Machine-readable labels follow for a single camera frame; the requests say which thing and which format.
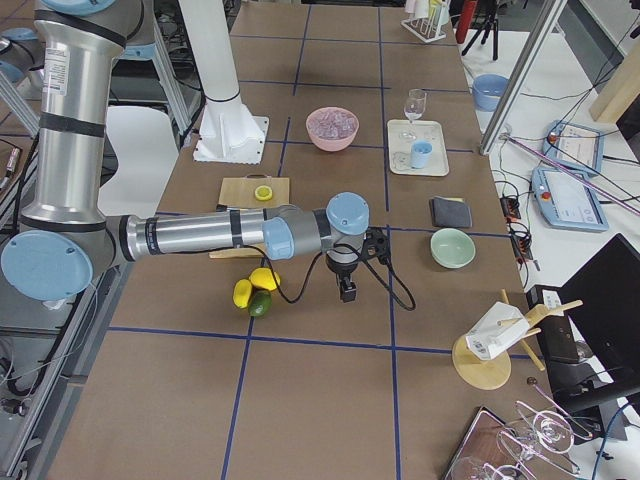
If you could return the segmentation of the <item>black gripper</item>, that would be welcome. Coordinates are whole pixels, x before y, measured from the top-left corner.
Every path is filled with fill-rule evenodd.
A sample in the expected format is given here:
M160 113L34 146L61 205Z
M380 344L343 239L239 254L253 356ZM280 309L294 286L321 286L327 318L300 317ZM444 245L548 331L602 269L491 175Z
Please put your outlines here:
M343 303L353 302L357 296L352 273L360 263L365 264L372 259L377 259L386 267L391 266L389 240L379 227L369 227L362 235L342 236L326 253L326 264L337 277Z

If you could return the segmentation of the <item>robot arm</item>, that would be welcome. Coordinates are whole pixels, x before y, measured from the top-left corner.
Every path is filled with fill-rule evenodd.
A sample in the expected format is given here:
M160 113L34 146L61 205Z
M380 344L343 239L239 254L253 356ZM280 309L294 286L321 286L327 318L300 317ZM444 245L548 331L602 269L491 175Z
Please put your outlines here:
M33 201L4 246L1 269L22 294L56 301L83 291L108 268L144 256L249 248L267 262L312 254L334 272L343 301L352 272L391 262L388 239L369 223L359 195L327 206L229 209L181 217L106 217L98 207L112 68L135 47L152 46L149 1L39 1L35 24L46 42Z

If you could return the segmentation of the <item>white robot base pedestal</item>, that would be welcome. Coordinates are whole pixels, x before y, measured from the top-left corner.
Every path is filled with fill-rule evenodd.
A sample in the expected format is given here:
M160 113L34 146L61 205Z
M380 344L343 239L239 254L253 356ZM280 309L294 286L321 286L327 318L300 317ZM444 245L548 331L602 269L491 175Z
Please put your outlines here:
M269 119L252 115L241 98L223 3L183 0L179 5L206 99L194 159L256 165Z

